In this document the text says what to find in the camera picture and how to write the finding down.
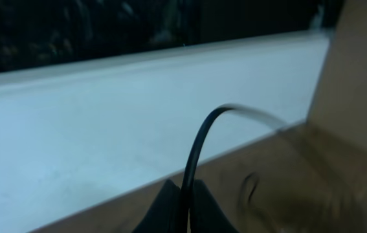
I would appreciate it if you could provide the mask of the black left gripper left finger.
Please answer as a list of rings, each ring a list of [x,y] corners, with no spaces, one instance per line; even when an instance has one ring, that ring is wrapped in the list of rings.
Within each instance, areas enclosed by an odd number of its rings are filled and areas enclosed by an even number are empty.
[[[142,221],[132,233],[176,232],[175,217],[180,191],[173,181],[166,180]]]

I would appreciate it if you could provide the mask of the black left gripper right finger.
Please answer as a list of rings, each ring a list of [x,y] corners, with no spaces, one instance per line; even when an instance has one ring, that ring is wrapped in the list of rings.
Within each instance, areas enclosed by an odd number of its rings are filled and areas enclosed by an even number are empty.
[[[191,233],[238,233],[202,180],[195,180],[190,202]]]

